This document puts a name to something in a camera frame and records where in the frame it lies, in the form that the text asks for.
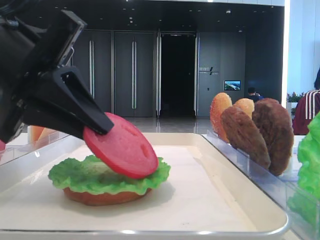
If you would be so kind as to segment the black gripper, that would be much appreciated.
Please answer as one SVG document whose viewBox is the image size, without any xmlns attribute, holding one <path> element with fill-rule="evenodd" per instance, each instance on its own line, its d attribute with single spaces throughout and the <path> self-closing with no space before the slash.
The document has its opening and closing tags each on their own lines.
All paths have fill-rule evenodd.
<svg viewBox="0 0 320 240">
<path fill-rule="evenodd" d="M 107 134 L 114 124 L 86 88 L 80 71 L 74 66 L 42 67 L 37 44 L 43 35 L 19 19 L 0 25 L 1 141 L 15 139 L 24 124 L 79 139 L 84 127 Z M 66 103 L 58 103 L 59 96 Z"/>
</svg>

